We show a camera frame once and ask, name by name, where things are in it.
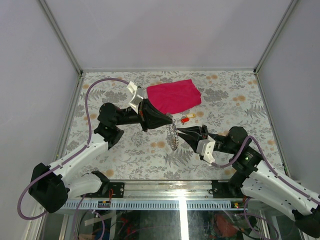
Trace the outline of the red tag key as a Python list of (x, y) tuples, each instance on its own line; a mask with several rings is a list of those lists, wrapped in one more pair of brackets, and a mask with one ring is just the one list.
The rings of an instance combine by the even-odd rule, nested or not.
[(190, 119), (188, 118), (188, 117), (185, 117), (185, 118), (182, 118), (181, 120), (180, 120), (180, 122), (182, 123), (182, 124), (184, 124), (184, 123), (186, 123), (186, 122), (188, 122)]

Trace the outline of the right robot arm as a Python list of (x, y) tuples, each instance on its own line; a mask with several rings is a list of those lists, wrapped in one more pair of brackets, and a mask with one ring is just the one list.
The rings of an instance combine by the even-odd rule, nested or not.
[(276, 170), (262, 148), (253, 149), (257, 140), (241, 126), (226, 135), (210, 133), (205, 125), (178, 128), (182, 138), (202, 161), (217, 167), (233, 167), (228, 192), (233, 197), (257, 199), (278, 210), (305, 234), (320, 236), (320, 195)]

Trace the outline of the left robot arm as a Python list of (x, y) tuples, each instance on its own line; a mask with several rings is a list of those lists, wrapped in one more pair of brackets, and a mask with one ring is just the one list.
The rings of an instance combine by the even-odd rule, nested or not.
[(40, 163), (33, 169), (28, 193), (48, 213), (58, 211), (71, 198), (83, 195), (102, 198), (109, 195), (110, 180), (102, 172), (94, 170), (77, 179), (74, 176), (91, 160), (119, 142), (124, 134), (119, 125), (140, 124), (142, 130), (147, 132), (173, 122), (148, 99), (143, 99), (137, 110), (132, 107), (121, 109), (110, 102), (105, 103), (100, 107), (97, 119), (99, 124), (88, 142), (50, 165)]

